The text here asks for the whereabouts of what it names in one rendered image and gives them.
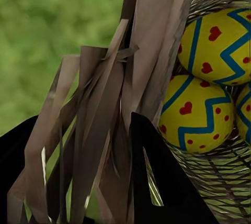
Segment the wicker basket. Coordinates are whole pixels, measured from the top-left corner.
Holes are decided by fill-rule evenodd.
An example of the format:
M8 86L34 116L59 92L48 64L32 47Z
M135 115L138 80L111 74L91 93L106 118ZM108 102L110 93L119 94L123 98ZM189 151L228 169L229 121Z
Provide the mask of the wicker basket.
M228 8L248 8L236 2L251 4L251 0L124 0L117 31L109 48L81 46L81 54L65 54L42 106L38 119L25 146L25 168L7 193L7 224L67 224L66 194L72 180L70 224L82 224L94 185L104 224L135 224L131 140L131 113L147 117L164 142L172 148L158 128L170 78L187 75L177 53L184 28L197 19ZM79 71L79 86L63 106ZM239 87L227 90L233 101ZM63 136L76 117L63 146ZM245 208L251 195L238 196L234 192L251 192L251 161L248 147L234 128L228 138L215 149L198 155L172 153L203 199L214 199L225 205L209 207L220 224L251 224L251 214ZM60 155L47 181L46 163L60 143ZM161 206L162 198L143 148L147 175L151 188ZM234 153L236 156L225 156ZM188 156L186 156L188 155ZM225 161L238 157L225 165ZM200 164L208 161L210 165ZM243 162L241 165L232 163ZM235 173L239 166L246 169ZM231 169L220 169L228 166ZM199 170L203 173L196 173ZM212 175L216 178L207 178ZM240 176L236 179L222 176ZM221 184L209 185L207 182ZM244 181L227 184L231 181ZM214 187L224 187L218 190ZM231 188L247 188L231 190ZM199 191L215 196L207 196ZM216 193L223 193L224 196ZM32 212L28 222L24 199ZM228 199L235 205L221 201ZM224 209L236 207L241 214ZM244 208L245 207L245 208ZM242 218L232 218L237 215Z

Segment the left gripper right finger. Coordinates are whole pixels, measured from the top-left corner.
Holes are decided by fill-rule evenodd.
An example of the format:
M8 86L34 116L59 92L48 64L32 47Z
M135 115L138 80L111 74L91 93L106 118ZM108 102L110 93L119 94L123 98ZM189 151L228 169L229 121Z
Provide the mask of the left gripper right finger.
M151 121L131 113L135 224L220 224ZM164 206L151 200L143 148Z

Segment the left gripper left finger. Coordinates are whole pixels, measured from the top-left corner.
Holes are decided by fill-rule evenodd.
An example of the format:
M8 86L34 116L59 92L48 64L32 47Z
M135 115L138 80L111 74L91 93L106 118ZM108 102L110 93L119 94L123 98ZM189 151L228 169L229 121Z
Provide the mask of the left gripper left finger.
M38 116L0 137L0 224L7 224L7 193L25 168L25 146Z

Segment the easter egg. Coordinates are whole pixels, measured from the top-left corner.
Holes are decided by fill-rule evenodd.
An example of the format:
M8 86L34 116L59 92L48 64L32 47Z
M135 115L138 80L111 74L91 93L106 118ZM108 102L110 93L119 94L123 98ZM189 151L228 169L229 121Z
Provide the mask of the easter egg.
M223 87L251 81L251 9L211 12L184 28L177 53L189 74Z
M251 81L240 91L235 100L235 129L251 147Z
M229 91L191 75L170 78L158 128L166 141L188 155L209 152L235 128Z

